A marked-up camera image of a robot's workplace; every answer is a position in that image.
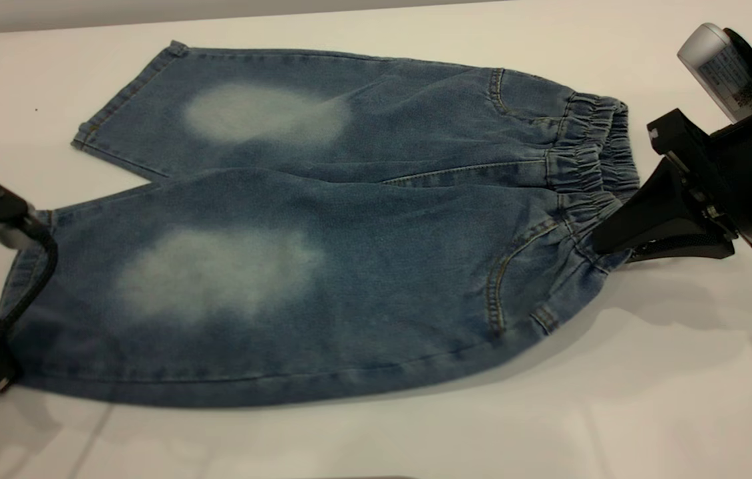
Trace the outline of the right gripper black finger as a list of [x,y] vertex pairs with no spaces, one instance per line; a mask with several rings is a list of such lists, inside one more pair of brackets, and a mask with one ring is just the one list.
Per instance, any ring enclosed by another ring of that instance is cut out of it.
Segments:
[[679,257],[725,259],[735,254],[732,240],[721,233],[684,234],[664,238],[630,234],[626,237],[626,242],[632,249],[629,263]]
[[703,209],[687,191],[681,170],[662,158],[637,193],[593,230],[592,246],[598,254],[632,254],[626,242],[630,234],[664,238],[705,233],[721,233],[729,239],[721,226],[705,218]]

